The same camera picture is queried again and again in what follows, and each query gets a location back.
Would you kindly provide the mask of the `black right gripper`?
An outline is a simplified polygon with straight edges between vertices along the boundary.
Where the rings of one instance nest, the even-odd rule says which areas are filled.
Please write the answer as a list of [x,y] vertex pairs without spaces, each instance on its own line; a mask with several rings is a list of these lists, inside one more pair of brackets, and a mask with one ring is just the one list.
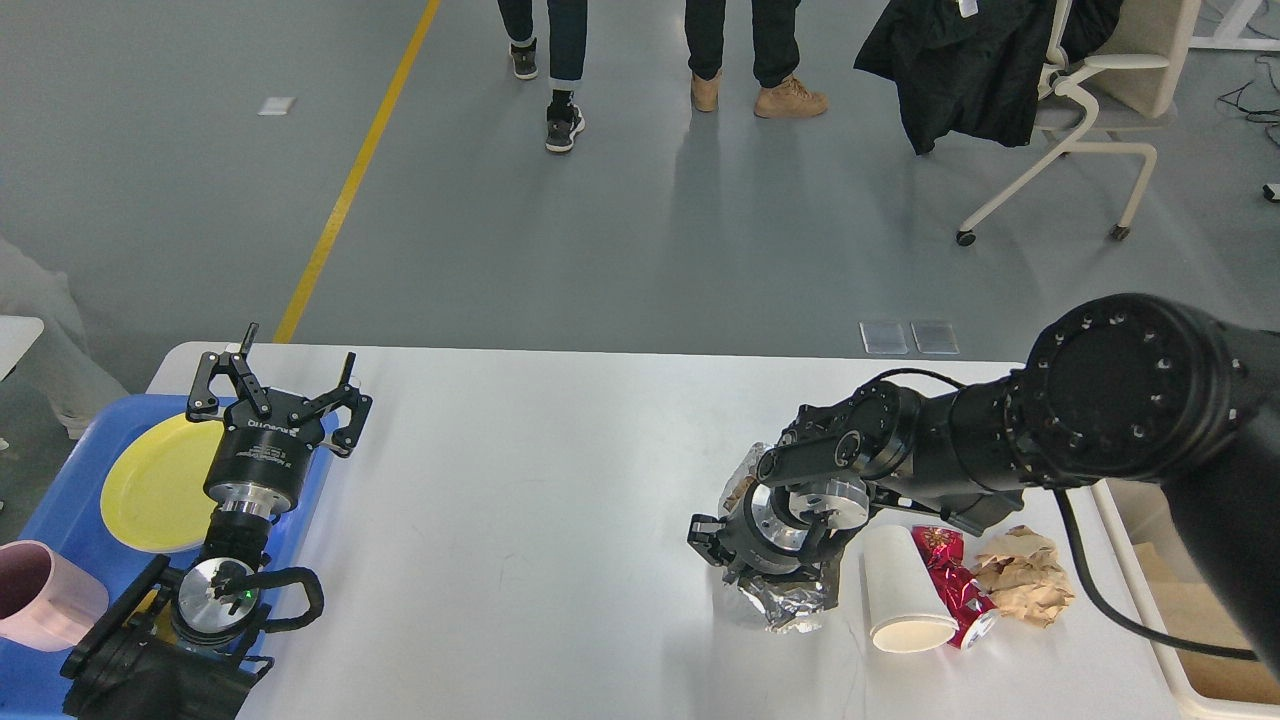
[[755,482],[755,491],[741,511],[722,509],[722,518],[690,518],[686,542],[710,566],[723,570],[724,584],[739,580],[741,566],[769,577],[833,560],[851,539],[847,482],[827,482],[801,492]]

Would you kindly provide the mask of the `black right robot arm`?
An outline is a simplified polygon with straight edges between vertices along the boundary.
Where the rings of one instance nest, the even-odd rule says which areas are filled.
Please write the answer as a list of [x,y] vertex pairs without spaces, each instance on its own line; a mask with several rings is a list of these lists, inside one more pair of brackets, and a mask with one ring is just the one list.
[[[803,405],[749,462],[740,501],[691,518],[687,543],[728,582],[815,580],[882,509],[980,534],[1051,489],[1078,577],[1108,619],[1175,650],[1277,671],[1276,331],[1221,322],[1146,293],[1074,307],[1027,365],[927,397],[883,372],[831,406]],[[1143,626],[1102,600],[1068,492],[1098,480],[1157,486],[1244,650]]]

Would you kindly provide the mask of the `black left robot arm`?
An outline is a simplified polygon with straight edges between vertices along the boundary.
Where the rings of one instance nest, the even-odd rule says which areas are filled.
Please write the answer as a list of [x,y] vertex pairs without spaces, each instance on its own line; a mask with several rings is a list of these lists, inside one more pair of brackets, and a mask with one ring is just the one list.
[[257,329],[200,360],[186,402],[188,421],[220,427],[198,555],[188,568],[151,560],[70,651],[60,670],[69,717],[233,719],[274,666],[253,653],[259,637],[323,614],[315,571],[271,568],[269,537],[302,503],[317,450],[352,455],[372,398],[352,379],[355,354],[315,398],[264,386],[248,364]]

